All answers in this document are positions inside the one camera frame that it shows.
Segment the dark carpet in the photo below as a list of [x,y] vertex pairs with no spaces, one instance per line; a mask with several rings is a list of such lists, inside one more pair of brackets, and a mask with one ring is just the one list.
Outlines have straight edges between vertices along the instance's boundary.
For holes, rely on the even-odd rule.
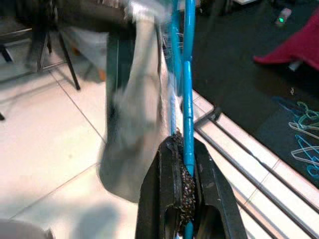
[[193,87],[319,188],[319,178],[307,172],[309,164],[291,155],[291,151],[300,148],[296,134],[313,146],[319,145],[319,140],[291,129],[288,122],[294,121],[294,115],[273,100],[282,97],[294,104],[302,101],[309,109],[319,111],[319,72],[307,65],[293,72],[286,64],[260,66],[252,60],[254,55],[271,52],[300,30],[319,2],[297,1],[288,6],[293,12],[282,28],[274,22],[283,7],[263,4],[237,7],[232,13],[219,16],[206,44],[203,38],[208,18],[197,17]]

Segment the white tile floor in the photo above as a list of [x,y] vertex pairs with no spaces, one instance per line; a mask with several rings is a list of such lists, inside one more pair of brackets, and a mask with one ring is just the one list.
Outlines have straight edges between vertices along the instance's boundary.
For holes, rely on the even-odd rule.
[[[82,90],[66,66],[0,84],[0,218],[53,229],[57,239],[134,238],[137,205],[104,190],[96,163],[105,144],[105,83],[82,58],[75,60]],[[212,105],[194,92],[194,117]],[[219,123],[319,207],[319,191],[229,118]],[[319,215],[296,198],[212,123],[203,130],[319,235]],[[309,238],[207,142],[235,196],[278,238]],[[269,236],[243,210],[249,238]]]

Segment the red cloth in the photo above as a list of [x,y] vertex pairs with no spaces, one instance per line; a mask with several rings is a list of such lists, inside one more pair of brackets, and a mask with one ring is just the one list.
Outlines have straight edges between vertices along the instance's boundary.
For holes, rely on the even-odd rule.
[[272,53],[265,57],[255,56],[254,60],[261,64],[280,64],[301,60],[319,71],[319,8],[300,31]]

